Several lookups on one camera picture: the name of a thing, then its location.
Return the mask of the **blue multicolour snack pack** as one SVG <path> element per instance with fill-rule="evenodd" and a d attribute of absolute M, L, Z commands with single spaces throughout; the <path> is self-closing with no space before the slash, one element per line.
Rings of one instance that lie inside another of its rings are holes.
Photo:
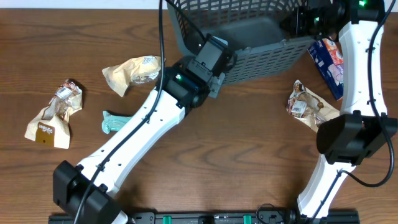
<path fill-rule="evenodd" d="M 308 53 L 328 85 L 335 100 L 343 98 L 343 56 L 336 43 L 329 39 L 316 40 Z"/>

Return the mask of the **beige brown snack bag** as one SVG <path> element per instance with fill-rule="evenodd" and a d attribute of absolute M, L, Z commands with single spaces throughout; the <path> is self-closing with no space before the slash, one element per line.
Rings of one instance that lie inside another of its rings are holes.
<path fill-rule="evenodd" d="M 289 115 L 316 133 L 321 124 L 340 115 L 337 109 L 305 87 L 300 80 L 293 84 L 293 92 L 287 100 L 286 110 Z"/>
<path fill-rule="evenodd" d="M 83 91 L 72 80 L 65 80 L 49 104 L 27 125 L 24 137 L 47 146 L 68 149 L 70 116 L 83 107 Z"/>

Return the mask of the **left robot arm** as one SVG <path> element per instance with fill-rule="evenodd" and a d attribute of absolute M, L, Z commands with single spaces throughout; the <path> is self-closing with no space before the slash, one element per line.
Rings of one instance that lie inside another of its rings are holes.
<path fill-rule="evenodd" d="M 133 223 L 114 201 L 145 153 L 222 83 L 234 52 L 208 34 L 194 57 L 161 69 L 160 79 L 128 122 L 77 165 L 62 161 L 53 172 L 53 201 L 72 223 Z"/>

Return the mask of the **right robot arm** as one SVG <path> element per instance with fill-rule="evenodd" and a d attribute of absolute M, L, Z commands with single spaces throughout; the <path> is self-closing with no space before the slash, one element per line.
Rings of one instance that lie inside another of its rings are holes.
<path fill-rule="evenodd" d="M 345 178 L 381 147 L 393 149 L 397 120 L 388 116 L 381 83 L 381 40 L 391 11 L 383 1 L 332 1 L 296 7 L 280 23 L 292 37 L 336 34 L 343 52 L 343 102 L 339 115 L 317 131 L 320 155 L 297 198 L 300 223 L 325 223 Z"/>

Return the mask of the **grey plastic basket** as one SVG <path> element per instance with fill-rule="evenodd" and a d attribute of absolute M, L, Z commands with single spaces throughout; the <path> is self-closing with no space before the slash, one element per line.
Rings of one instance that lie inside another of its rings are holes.
<path fill-rule="evenodd" d="M 225 85 L 277 75 L 289 70 L 314 43 L 280 28 L 283 19 L 305 1 L 167 1 L 179 51 L 194 56 L 211 34 L 227 41 L 236 58 Z"/>

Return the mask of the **beige snack bag top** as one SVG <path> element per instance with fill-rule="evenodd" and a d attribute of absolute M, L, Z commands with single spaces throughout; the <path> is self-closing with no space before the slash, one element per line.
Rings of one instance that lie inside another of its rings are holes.
<path fill-rule="evenodd" d="M 139 85 L 155 80 L 161 69 L 160 56 L 131 58 L 122 64 L 102 69 L 108 86 L 123 97 L 131 85 Z"/>

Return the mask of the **mint green snack packet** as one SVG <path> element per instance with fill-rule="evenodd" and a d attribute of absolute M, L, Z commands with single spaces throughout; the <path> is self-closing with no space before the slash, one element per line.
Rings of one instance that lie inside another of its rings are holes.
<path fill-rule="evenodd" d="M 131 118 L 131 116 L 118 116 L 103 111 L 102 131 L 105 134 L 109 134 L 111 131 L 119 131 Z"/>

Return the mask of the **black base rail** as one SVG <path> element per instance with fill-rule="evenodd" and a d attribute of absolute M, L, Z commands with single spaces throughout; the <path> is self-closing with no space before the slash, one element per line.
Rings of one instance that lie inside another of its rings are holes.
<path fill-rule="evenodd" d="M 129 223 L 136 224 L 261 224 L 261 223 L 306 223 L 293 210 L 260 210 L 240 213 L 135 213 Z M 357 211 L 331 210 L 327 217 L 315 219 L 314 223 L 360 224 Z"/>

